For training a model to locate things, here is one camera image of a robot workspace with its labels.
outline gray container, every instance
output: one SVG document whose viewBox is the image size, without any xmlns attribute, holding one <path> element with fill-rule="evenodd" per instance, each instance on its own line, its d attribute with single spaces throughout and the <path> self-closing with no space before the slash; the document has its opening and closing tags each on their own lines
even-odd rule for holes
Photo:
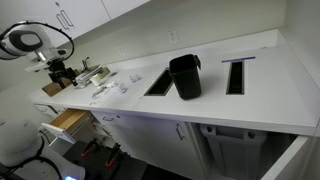
<svg viewBox="0 0 320 180">
<path fill-rule="evenodd" d="M 222 175 L 237 180 L 259 178 L 261 147 L 267 132 L 205 124 L 200 129 Z"/>
</svg>

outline white cabinet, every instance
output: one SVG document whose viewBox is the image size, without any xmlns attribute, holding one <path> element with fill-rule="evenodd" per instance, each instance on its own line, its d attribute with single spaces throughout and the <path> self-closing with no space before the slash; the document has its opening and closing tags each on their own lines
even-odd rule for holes
<svg viewBox="0 0 320 180">
<path fill-rule="evenodd" d="M 1 0 L 0 1 L 0 27 L 5 30 L 14 23 L 28 20 L 29 12 L 21 3 L 22 0 Z"/>
<path fill-rule="evenodd" d="M 25 0 L 31 20 L 48 23 L 62 29 L 73 39 L 110 21 L 99 0 Z M 68 42 L 62 34 L 46 28 L 54 46 Z"/>
<path fill-rule="evenodd" d="M 185 122 L 146 117 L 127 117 L 147 144 L 159 167 L 179 175 L 206 179 L 200 158 Z"/>
<path fill-rule="evenodd" d="M 34 104 L 34 106 L 39 109 L 40 112 L 42 112 L 43 114 L 47 114 L 52 118 L 56 118 L 58 116 L 58 113 L 51 106 L 44 104 Z"/>
<path fill-rule="evenodd" d="M 20 0 L 21 4 L 25 7 L 25 9 L 29 12 L 30 17 L 25 20 L 33 20 L 42 23 L 48 23 L 58 29 L 62 29 L 69 36 L 72 35 L 72 31 L 67 27 L 66 22 L 63 21 L 61 15 L 59 15 L 59 11 L 57 11 L 54 7 L 54 3 L 50 0 Z M 61 33 L 52 30 L 50 28 L 44 27 L 44 30 L 49 36 L 53 46 L 60 46 L 66 42 L 68 39 L 64 37 Z"/>
<path fill-rule="evenodd" d="M 148 1 L 1 0 L 0 27 L 4 30 L 16 22 L 33 20 L 62 29 L 74 39 Z M 55 47 L 69 41 L 59 32 L 44 28 Z"/>
<path fill-rule="evenodd" d="M 137 135 L 135 129 L 122 115 L 91 112 L 96 119 L 102 124 L 104 129 L 112 136 L 113 140 L 121 144 L 121 150 L 127 152 L 132 157 L 144 160 L 149 164 L 157 166 L 150 153 L 147 151 L 145 144 Z"/>
<path fill-rule="evenodd" d="M 102 0 L 111 19 L 115 19 L 149 1 L 150 0 Z"/>
<path fill-rule="evenodd" d="M 110 21 L 101 0 L 50 0 L 73 31 L 73 38 Z"/>
<path fill-rule="evenodd" d="M 57 114 L 62 114 L 63 112 L 65 112 L 67 110 L 67 108 L 64 107 L 58 107 L 58 106 L 51 106 Z"/>
</svg>

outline trash bin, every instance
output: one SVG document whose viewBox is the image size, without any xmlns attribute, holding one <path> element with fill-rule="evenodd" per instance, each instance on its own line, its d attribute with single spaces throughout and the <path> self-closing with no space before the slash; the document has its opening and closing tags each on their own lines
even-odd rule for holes
<svg viewBox="0 0 320 180">
<path fill-rule="evenodd" d="M 222 175 L 237 180 L 259 178 L 261 147 L 267 132 L 205 124 L 200 129 Z"/>
<path fill-rule="evenodd" d="M 201 62 L 198 56 L 192 54 L 181 56 L 170 61 L 170 75 L 179 96 L 184 100 L 196 98 L 201 94 L 197 67 L 201 69 Z"/>
</svg>

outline cabinet door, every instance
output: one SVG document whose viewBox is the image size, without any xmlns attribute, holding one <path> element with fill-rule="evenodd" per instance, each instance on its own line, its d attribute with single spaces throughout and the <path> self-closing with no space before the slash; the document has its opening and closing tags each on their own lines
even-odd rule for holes
<svg viewBox="0 0 320 180">
<path fill-rule="evenodd" d="M 121 144 L 121 150 L 129 155 L 157 166 L 141 138 L 131 127 L 131 124 L 122 115 L 91 112 L 101 123 L 104 129 L 112 136 L 112 139 Z"/>
<path fill-rule="evenodd" d="M 47 114 L 52 118 L 56 118 L 58 116 L 58 114 L 48 105 L 35 104 L 34 106 L 37 109 L 39 109 L 43 114 Z"/>
<path fill-rule="evenodd" d="M 308 161 L 308 149 L 311 138 L 298 136 L 297 139 L 282 154 L 277 162 L 262 177 L 262 180 L 277 179 L 291 180 L 302 179 L 303 164 Z"/>
<path fill-rule="evenodd" d="M 115 19 L 149 1 L 150 0 L 102 0 L 111 19 Z"/>
<path fill-rule="evenodd" d="M 76 38 L 110 21 L 101 0 L 56 0 L 58 10 Z"/>
<path fill-rule="evenodd" d="M 67 26 L 60 12 L 55 7 L 57 6 L 54 1 L 51 0 L 21 0 L 21 3 L 29 11 L 30 17 L 28 20 L 38 21 L 42 23 L 48 23 L 58 29 L 63 30 L 69 36 L 73 37 L 71 28 Z M 53 46 L 58 47 L 69 40 L 61 33 L 44 27 L 45 32 L 48 34 Z"/>
<path fill-rule="evenodd" d="M 161 168 L 191 179 L 206 179 L 184 122 L 145 117 L 130 117 L 130 122 Z"/>
<path fill-rule="evenodd" d="M 0 17 L 0 27 L 5 30 L 17 22 L 28 20 L 30 14 L 23 6 L 22 0 L 1 0 Z"/>
<path fill-rule="evenodd" d="M 58 114 L 62 114 L 63 112 L 65 112 L 67 109 L 63 108 L 63 107 L 58 107 L 58 106 L 52 106 L 52 108 L 58 113 Z"/>
</svg>

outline kitchen counter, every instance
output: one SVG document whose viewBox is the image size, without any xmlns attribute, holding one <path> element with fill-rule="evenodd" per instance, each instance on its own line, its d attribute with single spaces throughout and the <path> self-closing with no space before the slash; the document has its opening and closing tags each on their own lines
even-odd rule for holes
<svg viewBox="0 0 320 180">
<path fill-rule="evenodd" d="M 184 54 L 201 60 L 201 96 L 182 100 L 174 85 L 166 96 L 143 96 L 169 61 Z M 249 56 L 256 59 L 245 61 L 245 94 L 226 95 L 230 64 L 221 61 Z M 93 98 L 97 88 L 90 84 L 69 86 L 54 97 L 39 89 L 29 97 L 36 104 L 302 135 L 313 135 L 318 125 L 319 89 L 278 30 L 107 66 L 118 73 L 104 85 L 123 82 L 126 93 L 110 90 Z M 135 74 L 142 79 L 132 83 Z"/>
</svg>

